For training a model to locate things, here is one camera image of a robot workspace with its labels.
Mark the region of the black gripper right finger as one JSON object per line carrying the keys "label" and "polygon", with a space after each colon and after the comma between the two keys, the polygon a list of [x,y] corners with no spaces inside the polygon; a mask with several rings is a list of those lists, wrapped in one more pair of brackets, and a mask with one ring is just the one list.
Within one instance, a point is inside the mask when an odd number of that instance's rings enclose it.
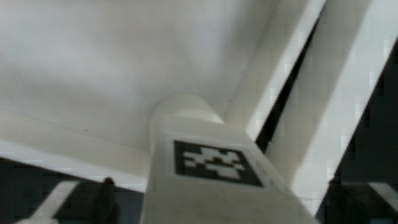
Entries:
{"label": "black gripper right finger", "polygon": [[398,184],[328,182],[323,224],[398,224]]}

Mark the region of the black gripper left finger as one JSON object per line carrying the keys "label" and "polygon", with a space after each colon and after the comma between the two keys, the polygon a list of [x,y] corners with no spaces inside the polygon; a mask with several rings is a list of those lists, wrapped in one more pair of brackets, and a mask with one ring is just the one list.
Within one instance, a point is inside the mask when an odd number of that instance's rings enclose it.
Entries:
{"label": "black gripper left finger", "polygon": [[14,224],[118,224],[115,183],[62,181],[28,218]]}

